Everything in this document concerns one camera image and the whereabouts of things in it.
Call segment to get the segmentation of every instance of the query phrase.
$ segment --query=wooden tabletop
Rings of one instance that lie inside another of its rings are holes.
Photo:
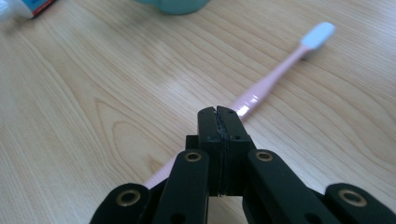
[[[89,223],[144,183],[312,27],[335,35],[244,121],[321,193],[345,182],[396,211],[396,3],[211,0],[170,16],[132,0],[63,0],[0,23],[0,222]],[[246,223],[240,198],[209,223]]]

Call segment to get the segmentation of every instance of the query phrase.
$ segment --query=pink toothbrush handle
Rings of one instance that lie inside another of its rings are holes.
[[[250,87],[239,97],[230,108],[234,110],[240,119],[247,116],[271,91],[275,84],[291,67],[300,61],[310,51],[305,45],[300,45],[283,63],[277,66],[270,74]]]

